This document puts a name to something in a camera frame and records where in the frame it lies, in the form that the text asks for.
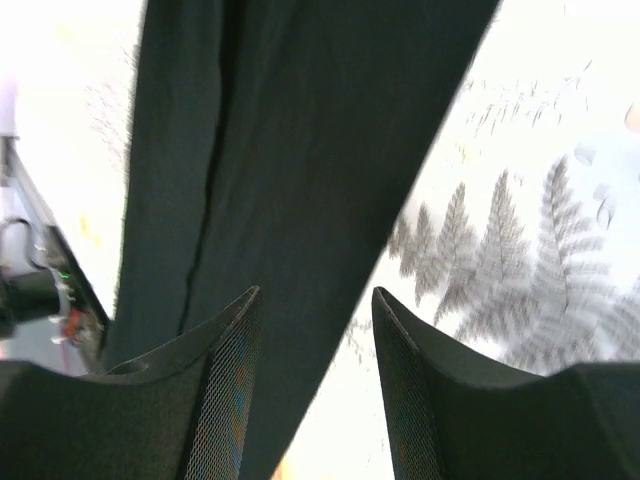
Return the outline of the black t shirt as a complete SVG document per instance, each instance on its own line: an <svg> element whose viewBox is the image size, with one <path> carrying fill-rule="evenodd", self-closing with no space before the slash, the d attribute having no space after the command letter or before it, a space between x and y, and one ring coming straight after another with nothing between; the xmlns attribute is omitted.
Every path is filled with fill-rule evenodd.
<svg viewBox="0 0 640 480"><path fill-rule="evenodd" d="M290 444L495 8L147 3L103 360L258 286L242 478L268 478Z"/></svg>

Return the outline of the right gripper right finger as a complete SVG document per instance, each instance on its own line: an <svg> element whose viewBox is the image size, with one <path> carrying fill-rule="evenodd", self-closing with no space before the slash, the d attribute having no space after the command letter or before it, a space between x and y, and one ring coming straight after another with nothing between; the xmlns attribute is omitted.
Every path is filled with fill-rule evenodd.
<svg viewBox="0 0 640 480"><path fill-rule="evenodd" d="M639 367L576 364L537 376L490 359L372 294L398 479L635 479Z"/></svg>

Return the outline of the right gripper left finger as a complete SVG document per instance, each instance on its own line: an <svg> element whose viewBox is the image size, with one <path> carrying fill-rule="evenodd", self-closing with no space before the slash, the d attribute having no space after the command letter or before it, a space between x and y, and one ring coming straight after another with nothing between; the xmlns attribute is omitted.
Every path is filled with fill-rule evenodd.
<svg viewBox="0 0 640 480"><path fill-rule="evenodd" d="M238 476L260 348L260 291L105 374L1 365L5 479Z"/></svg>

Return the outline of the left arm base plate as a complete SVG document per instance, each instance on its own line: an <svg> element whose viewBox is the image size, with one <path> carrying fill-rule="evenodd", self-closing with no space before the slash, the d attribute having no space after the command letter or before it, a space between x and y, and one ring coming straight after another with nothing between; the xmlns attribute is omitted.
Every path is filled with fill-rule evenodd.
<svg viewBox="0 0 640 480"><path fill-rule="evenodd" d="M1 137L1 338L22 323L50 321L63 357L102 373L110 319L17 152Z"/></svg>

